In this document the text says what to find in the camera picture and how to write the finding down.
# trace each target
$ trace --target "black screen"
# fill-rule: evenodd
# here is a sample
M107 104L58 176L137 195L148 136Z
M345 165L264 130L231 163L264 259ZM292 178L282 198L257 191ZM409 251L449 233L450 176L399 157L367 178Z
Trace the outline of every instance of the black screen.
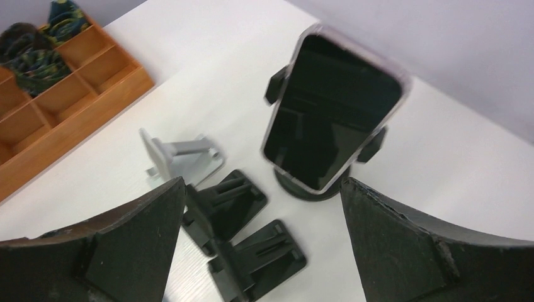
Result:
M392 76L321 36L307 36L264 154L306 186L320 191L401 95L401 86Z

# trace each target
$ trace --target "round black base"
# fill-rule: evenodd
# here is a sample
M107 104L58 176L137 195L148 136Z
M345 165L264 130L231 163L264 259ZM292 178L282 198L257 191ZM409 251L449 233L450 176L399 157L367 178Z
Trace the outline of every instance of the round black base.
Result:
M293 197L296 197L298 199L302 199L305 201L323 201L330 199L337 195L339 191L341 190L341 180L345 177L348 177L350 174L350 167L348 167L343 174L332 184L326 192L322 194L312 194L305 189L302 189L300 186L289 180L289 178L283 176L279 172L275 170L275 176L276 180L280 184L280 186L289 194L291 194Z

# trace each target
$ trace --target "silver phone stand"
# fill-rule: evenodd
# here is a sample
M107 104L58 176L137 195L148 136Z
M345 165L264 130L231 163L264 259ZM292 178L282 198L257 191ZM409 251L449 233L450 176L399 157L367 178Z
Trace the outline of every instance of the silver phone stand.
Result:
M224 165L220 150L202 135L188 142L162 143L143 128L139 134L154 163L147 170L152 188L180 176L186 184L197 186Z

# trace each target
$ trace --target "table surface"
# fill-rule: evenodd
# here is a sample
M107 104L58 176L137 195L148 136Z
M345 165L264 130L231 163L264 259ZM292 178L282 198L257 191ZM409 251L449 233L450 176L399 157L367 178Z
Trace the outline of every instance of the table surface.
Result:
M314 22L275 0L148 0L107 26L162 84L5 200L0 240L37 237L146 193L151 162L139 128L163 142L204 133L227 163L201 188L241 169L269 197L234 241L281 219L308 258L262 301L365 301L339 196L290 197L259 151L272 114L268 79ZM353 177L457 225L534 240L531 145L416 77L388 126L383 149ZM164 301L221 301L207 261L182 230Z

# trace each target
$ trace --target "wooden organizer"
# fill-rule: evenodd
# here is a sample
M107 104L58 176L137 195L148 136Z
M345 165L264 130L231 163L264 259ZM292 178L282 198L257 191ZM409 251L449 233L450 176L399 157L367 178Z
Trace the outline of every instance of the wooden organizer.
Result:
M0 201L154 87L143 67L91 26L56 48L72 74L31 98L0 67Z

